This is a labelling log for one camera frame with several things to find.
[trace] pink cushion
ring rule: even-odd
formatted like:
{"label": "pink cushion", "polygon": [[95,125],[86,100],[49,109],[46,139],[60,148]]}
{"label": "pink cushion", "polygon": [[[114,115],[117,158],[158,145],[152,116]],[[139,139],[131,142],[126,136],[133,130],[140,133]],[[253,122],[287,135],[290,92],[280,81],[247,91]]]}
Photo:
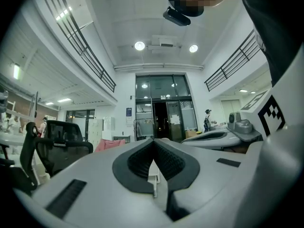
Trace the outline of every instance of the pink cushion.
{"label": "pink cushion", "polygon": [[120,146],[123,144],[125,144],[125,139],[113,140],[113,141],[101,139],[99,145],[97,146],[94,152],[100,152],[106,149],[111,149],[113,147]]}

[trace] black mesh chair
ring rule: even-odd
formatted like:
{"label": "black mesh chair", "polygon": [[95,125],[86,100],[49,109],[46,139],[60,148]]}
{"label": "black mesh chair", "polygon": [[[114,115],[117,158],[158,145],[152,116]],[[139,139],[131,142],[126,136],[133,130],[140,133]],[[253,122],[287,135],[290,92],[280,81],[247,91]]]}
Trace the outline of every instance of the black mesh chair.
{"label": "black mesh chair", "polygon": [[14,167],[14,161],[0,159],[0,169],[5,171],[11,181],[13,187],[31,194],[31,191],[37,188],[38,182],[35,177],[32,160],[35,151],[35,139],[37,138],[37,128],[35,123],[28,123],[26,125],[27,134],[22,146],[20,154],[20,163],[22,168]]}
{"label": "black mesh chair", "polygon": [[80,128],[75,123],[61,121],[47,121],[44,138],[55,140],[56,142],[82,141]]}
{"label": "black mesh chair", "polygon": [[80,141],[54,141],[47,138],[35,139],[36,151],[50,177],[68,167],[81,157],[93,152],[93,145]]}

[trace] white ceiling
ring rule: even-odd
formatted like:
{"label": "white ceiling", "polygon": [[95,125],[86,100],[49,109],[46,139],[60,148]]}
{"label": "white ceiling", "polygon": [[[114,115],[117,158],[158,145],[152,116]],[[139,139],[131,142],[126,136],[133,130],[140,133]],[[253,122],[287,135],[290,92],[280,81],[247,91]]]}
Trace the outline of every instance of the white ceiling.
{"label": "white ceiling", "polygon": [[[46,48],[37,46],[23,31],[23,26],[12,22],[0,49],[0,76],[14,91],[35,95],[41,102],[53,102],[54,105],[67,106],[100,102],[105,105],[97,93],[88,91],[58,60],[51,57]],[[13,78],[13,63],[20,65],[19,79]],[[57,100],[70,98],[72,101],[58,103]]]}
{"label": "white ceiling", "polygon": [[[73,15],[80,27],[92,21],[85,0],[67,2],[73,7]],[[99,20],[95,25],[102,25],[99,29],[105,34],[104,45],[109,45],[108,54],[115,55],[112,60],[114,64],[202,65],[240,0],[225,0],[216,7],[205,8],[202,16],[191,18],[192,24],[188,27],[179,27],[162,17],[169,5],[168,0],[90,0],[90,3],[95,5],[93,10]],[[151,45],[153,35],[177,37],[176,50],[172,53],[153,54],[147,48],[142,52],[133,48],[139,40],[147,46]],[[199,46],[194,54],[189,52],[189,47],[193,44]]]}
{"label": "white ceiling", "polygon": [[[271,86],[271,75],[269,71],[268,64],[261,66],[256,72],[252,73],[249,77],[245,78],[239,84],[235,85],[233,88],[225,91],[222,96],[227,95],[241,95],[246,96],[250,92],[257,92],[264,88]],[[248,92],[240,92],[240,89],[245,89]]]}

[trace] fluorescent light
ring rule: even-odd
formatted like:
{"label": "fluorescent light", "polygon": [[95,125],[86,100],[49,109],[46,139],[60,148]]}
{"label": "fluorescent light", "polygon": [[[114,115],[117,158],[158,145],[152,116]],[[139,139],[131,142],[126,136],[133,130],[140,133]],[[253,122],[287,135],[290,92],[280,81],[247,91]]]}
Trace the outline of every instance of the fluorescent light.
{"label": "fluorescent light", "polygon": [[198,49],[199,49],[199,47],[198,47],[197,45],[192,45],[192,46],[189,48],[189,51],[190,51],[191,53],[193,53],[193,52],[196,52]]}
{"label": "fluorescent light", "polygon": [[135,43],[135,49],[138,50],[138,51],[144,50],[145,47],[146,46],[145,46],[145,44],[142,41],[137,41]]}
{"label": "fluorescent light", "polygon": [[14,65],[14,78],[19,79],[19,71],[20,71],[20,66],[18,64]]}
{"label": "fluorescent light", "polygon": [[65,101],[71,101],[71,99],[67,98],[67,99],[62,99],[62,100],[59,100],[58,102],[65,102]]}

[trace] railing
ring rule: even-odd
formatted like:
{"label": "railing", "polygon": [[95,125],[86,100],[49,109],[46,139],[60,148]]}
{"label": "railing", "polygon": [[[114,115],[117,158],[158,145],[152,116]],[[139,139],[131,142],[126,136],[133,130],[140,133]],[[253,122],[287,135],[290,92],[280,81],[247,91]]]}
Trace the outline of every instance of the railing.
{"label": "railing", "polygon": [[89,66],[89,68],[101,79],[101,81],[112,91],[115,90],[115,82],[104,69],[98,58],[91,50],[80,28],[78,27],[72,8],[67,4],[67,0],[44,0],[48,9],[56,20],[66,39],[71,43],[74,50]]}
{"label": "railing", "polygon": [[244,66],[258,51],[260,47],[256,43],[255,34],[252,30],[243,43],[228,58],[228,60],[205,81],[209,91],[219,86],[242,66]]}

